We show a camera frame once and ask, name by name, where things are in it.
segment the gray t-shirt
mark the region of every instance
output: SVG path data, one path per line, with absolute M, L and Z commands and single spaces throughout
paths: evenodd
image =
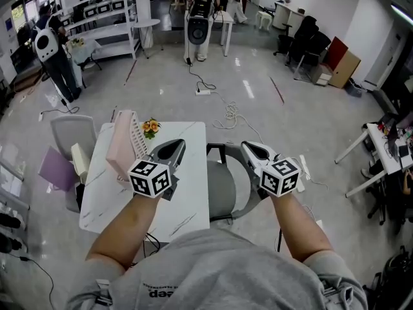
M 96 279 L 110 282 L 111 309 L 367 310 L 363 289 L 336 253 L 299 263 L 218 229 L 188 233 L 125 274 L 86 261 L 66 308 L 100 309 Z

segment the marble table top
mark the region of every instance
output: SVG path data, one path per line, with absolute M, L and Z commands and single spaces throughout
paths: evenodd
M 160 242 L 171 242 L 185 233 L 209 228 L 207 139 L 202 122 L 161 122 L 148 151 L 169 140 L 184 139 L 186 151 L 175 175 L 178 186 L 171 201 L 161 199 L 149 233 Z M 81 229 L 101 233 L 132 199 L 132 192 L 116 182 L 116 173 L 106 162 L 114 124 L 103 124 L 86 179 Z

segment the trash bin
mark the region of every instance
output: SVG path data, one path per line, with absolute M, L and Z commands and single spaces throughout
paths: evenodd
M 356 84 L 356 82 L 352 78 L 347 81 L 344 89 L 346 90 L 347 94 L 350 94 L 351 96 L 354 96 L 356 98 L 361 98 L 363 92 L 366 92 L 365 88 L 363 88 L 361 85 Z

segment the yellow flower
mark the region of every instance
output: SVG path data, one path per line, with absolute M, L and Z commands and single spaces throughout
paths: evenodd
M 143 129 L 145 132 L 148 132 L 148 131 L 150 130 L 150 124 L 149 124 L 148 122 L 143 123 L 143 124 L 142 124 L 142 129 Z
M 150 128 L 152 129 L 152 131 L 154 131 L 155 133 L 157 131 L 159 131 L 159 125 L 157 124 L 157 121 L 150 121 Z

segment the white pants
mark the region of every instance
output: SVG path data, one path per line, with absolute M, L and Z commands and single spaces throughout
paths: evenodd
M 209 39 L 211 36 L 211 28 L 212 24 L 214 24 L 214 20 L 212 17 L 209 19 L 209 26 L 208 26 L 208 34 L 206 35 L 205 41 L 200 45 L 194 45 L 188 39 L 188 10 L 185 12 L 185 54 L 183 59 L 186 62 L 186 59 L 189 57 L 191 62 L 195 60 L 195 53 L 197 50 L 197 56 L 199 59 L 206 59 L 208 56 L 208 46 L 209 46 Z
M 247 20 L 243 11 L 242 0 L 228 0 L 227 12 L 232 18 L 237 15 L 238 22 L 240 23 L 244 23 Z

